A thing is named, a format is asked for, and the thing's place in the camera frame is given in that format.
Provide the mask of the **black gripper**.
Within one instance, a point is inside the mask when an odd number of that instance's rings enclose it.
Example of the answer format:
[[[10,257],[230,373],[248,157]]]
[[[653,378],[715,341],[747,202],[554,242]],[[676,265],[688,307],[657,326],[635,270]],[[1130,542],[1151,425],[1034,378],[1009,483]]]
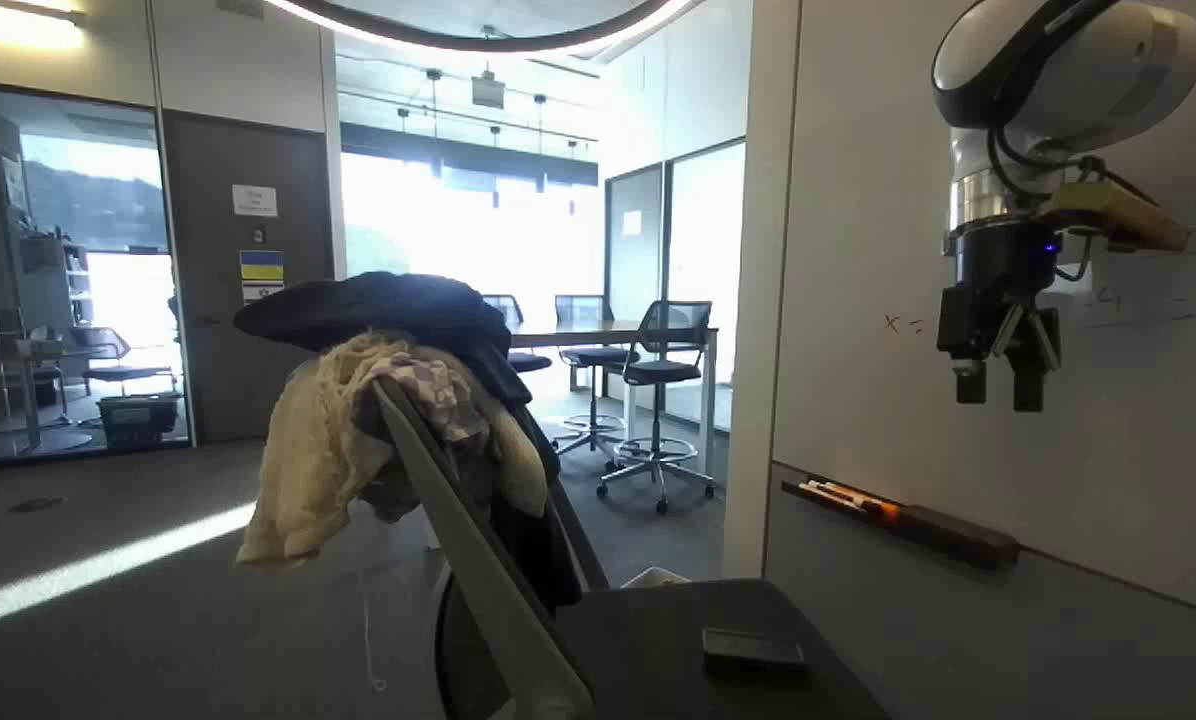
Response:
[[[1009,347],[1011,409],[1043,409],[1060,368],[1060,314],[1034,297],[1054,276],[1060,240],[1041,220],[973,220],[953,231],[953,282],[938,297],[934,347],[953,355],[957,400],[987,400],[987,359]]]

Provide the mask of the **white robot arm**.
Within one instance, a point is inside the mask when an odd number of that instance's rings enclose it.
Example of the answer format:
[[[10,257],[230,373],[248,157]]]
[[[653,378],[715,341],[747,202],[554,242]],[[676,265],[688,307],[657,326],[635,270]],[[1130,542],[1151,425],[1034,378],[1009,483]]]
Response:
[[[1060,311],[1041,297],[1075,282],[1068,240],[1091,252],[1183,252],[1187,231],[1099,160],[1196,86],[1196,17],[1151,0],[973,0],[926,65],[948,123],[953,282],[934,347],[957,400],[987,400],[987,365],[1011,368],[1011,409],[1041,413],[1060,368]]]

